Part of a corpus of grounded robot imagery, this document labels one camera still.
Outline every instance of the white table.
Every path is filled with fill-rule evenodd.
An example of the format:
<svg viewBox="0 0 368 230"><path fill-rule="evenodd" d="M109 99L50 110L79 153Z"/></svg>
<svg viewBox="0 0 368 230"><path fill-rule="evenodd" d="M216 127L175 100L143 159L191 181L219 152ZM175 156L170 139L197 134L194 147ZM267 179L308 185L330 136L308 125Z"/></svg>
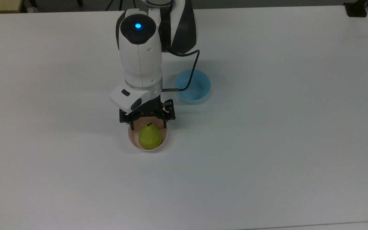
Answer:
<svg viewBox="0 0 368 230"><path fill-rule="evenodd" d="M301 226L301 227L266 228L266 230L368 230L368 222Z"/></svg>
<svg viewBox="0 0 368 230"><path fill-rule="evenodd" d="M201 105L157 153L108 95L121 12L0 15L0 229L237 230L368 221L368 17L196 10ZM165 87L194 57L163 54Z"/></svg>

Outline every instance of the blue bowl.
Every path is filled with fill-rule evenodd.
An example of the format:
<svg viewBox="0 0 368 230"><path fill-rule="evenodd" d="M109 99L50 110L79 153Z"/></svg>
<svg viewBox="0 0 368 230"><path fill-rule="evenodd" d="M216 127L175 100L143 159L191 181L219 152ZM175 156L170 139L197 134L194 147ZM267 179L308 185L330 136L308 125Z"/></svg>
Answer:
<svg viewBox="0 0 368 230"><path fill-rule="evenodd" d="M192 70L184 70L178 74L174 86L183 89L187 86ZM200 70L194 70L190 86L178 92L178 98L187 104L199 104L206 99L211 89L211 82L208 76Z"/></svg>

